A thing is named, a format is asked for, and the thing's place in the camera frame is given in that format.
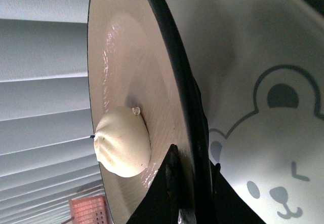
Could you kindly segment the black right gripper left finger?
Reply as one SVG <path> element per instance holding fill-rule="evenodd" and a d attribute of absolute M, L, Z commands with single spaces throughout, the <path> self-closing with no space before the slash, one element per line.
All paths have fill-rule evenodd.
<path fill-rule="evenodd" d="M 147 194 L 129 223 L 195 223 L 191 164 L 171 144 Z"/>

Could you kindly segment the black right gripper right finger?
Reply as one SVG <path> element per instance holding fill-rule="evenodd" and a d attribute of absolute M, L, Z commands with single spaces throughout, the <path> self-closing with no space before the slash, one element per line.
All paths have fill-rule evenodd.
<path fill-rule="evenodd" d="M 220 172 L 221 165 L 214 167 L 214 205 L 218 223 L 262 223 L 265 222 L 238 196 Z"/>

